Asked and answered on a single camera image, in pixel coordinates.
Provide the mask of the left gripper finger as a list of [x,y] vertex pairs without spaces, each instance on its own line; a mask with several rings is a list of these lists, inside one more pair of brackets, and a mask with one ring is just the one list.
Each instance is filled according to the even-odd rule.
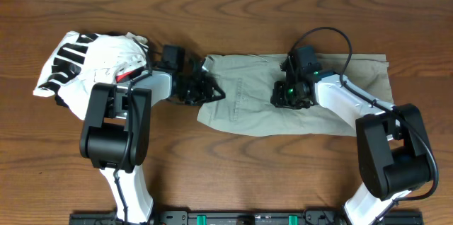
[[202,61],[201,72],[209,74],[214,66],[214,60],[211,56],[206,56]]
[[211,103],[226,98],[226,93],[215,80],[206,80],[203,83],[203,96],[204,103]]

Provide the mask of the khaki shorts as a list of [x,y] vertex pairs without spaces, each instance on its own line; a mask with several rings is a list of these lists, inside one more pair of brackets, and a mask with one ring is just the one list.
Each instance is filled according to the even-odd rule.
[[[328,109],[276,108],[270,103],[276,81],[285,79],[280,65],[285,54],[209,55],[214,60],[210,74],[226,98],[204,104],[197,120],[213,129],[265,137],[279,134],[328,134],[354,136],[355,130]],[[393,100],[385,54],[317,54],[324,69],[340,71],[373,96]]]

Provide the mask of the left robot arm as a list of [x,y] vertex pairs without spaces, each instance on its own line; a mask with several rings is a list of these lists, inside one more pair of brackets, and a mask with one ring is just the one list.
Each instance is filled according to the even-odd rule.
[[147,61],[118,83],[97,83],[91,90],[81,132],[80,152],[100,170],[112,190],[114,214],[72,215],[70,224],[148,224],[154,201],[142,164],[147,156],[151,109],[161,100],[201,106],[225,92],[210,70],[211,57],[185,57],[182,47],[166,45],[161,60]]

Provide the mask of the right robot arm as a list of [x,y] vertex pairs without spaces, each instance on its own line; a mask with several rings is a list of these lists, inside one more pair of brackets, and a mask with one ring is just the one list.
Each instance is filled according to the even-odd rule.
[[424,184],[432,187],[421,199],[436,191],[439,171],[416,106],[382,101],[344,73],[323,69],[311,46],[291,49],[280,68],[285,80],[275,82],[270,99],[276,108],[318,105],[356,132],[362,184],[337,224],[379,224],[399,202],[415,201],[410,193]]

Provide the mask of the black red garment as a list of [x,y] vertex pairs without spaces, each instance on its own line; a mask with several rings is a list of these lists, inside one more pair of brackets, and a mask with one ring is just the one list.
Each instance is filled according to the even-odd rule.
[[[140,68],[134,69],[132,71],[128,71],[126,73],[118,74],[115,77],[115,80],[117,83],[123,83],[123,82],[133,79],[136,76],[139,76],[143,71],[144,71],[144,67],[140,67]],[[69,106],[64,102],[64,100],[59,95],[55,96],[55,102],[58,106],[61,106],[64,108],[69,108]]]

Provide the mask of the white black printed shirt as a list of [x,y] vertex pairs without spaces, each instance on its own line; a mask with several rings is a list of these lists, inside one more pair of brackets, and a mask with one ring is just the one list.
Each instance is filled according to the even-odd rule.
[[93,86],[117,83],[115,77],[147,66],[145,37],[68,32],[42,67],[34,96],[59,95],[84,120]]

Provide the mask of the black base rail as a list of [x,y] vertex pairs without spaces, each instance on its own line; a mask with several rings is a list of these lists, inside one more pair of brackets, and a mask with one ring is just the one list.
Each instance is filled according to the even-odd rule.
[[[122,224],[115,213],[70,214],[70,225],[113,225]],[[334,225],[348,224],[340,212],[331,210],[307,210],[300,213],[219,213],[168,211],[155,214],[151,225]],[[378,224],[423,225],[421,212],[388,213]]]

